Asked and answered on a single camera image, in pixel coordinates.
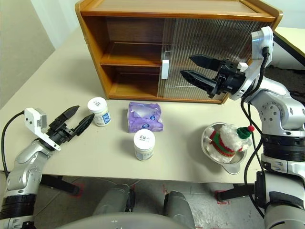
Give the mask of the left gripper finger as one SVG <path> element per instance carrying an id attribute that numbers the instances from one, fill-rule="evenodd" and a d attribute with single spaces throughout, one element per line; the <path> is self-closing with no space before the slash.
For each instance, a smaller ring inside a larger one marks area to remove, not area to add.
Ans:
<path id="1" fill-rule="evenodd" d="M 79 105 L 76 105 L 76 106 L 72 106 L 72 107 L 68 108 L 61 115 L 59 115 L 58 118 L 62 121 L 66 121 L 66 120 L 70 119 L 71 117 L 73 117 L 75 115 L 75 113 L 77 112 L 79 107 L 80 107 Z"/>
<path id="2" fill-rule="evenodd" d="M 94 119 L 94 114 L 88 115 L 85 118 L 83 118 L 79 124 L 72 130 L 72 136 L 79 136 L 81 135 L 92 123 Z"/>

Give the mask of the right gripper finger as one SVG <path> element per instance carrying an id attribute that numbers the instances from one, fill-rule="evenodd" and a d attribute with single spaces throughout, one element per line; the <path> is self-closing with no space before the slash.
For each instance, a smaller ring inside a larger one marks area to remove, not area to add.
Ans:
<path id="1" fill-rule="evenodd" d="M 222 65 L 222 61 L 211 58 L 203 54 L 195 54 L 189 57 L 197 66 L 217 72 Z"/>
<path id="2" fill-rule="evenodd" d="M 193 70 L 180 70 L 182 77 L 190 84 L 211 93 L 216 87 L 217 82 L 201 75 Z"/>

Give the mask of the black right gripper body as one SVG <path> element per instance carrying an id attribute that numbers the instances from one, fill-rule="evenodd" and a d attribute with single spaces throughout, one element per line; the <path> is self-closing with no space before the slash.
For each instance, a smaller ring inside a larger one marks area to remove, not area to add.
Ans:
<path id="1" fill-rule="evenodd" d="M 213 79 L 216 81 L 216 85 L 208 92 L 210 98 L 221 93 L 233 95 L 245 81 L 245 73 L 241 72 L 236 62 L 213 59 L 209 69 L 217 72 L 216 77 Z"/>

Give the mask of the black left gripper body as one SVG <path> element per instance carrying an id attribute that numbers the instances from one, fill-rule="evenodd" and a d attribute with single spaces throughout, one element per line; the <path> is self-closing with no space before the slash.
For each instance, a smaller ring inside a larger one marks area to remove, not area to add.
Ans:
<path id="1" fill-rule="evenodd" d="M 70 141 L 76 132 L 73 129 L 69 129 L 66 125 L 68 119 L 65 116 L 57 117 L 50 125 L 46 134 L 57 145 L 61 145 L 66 141 Z"/>

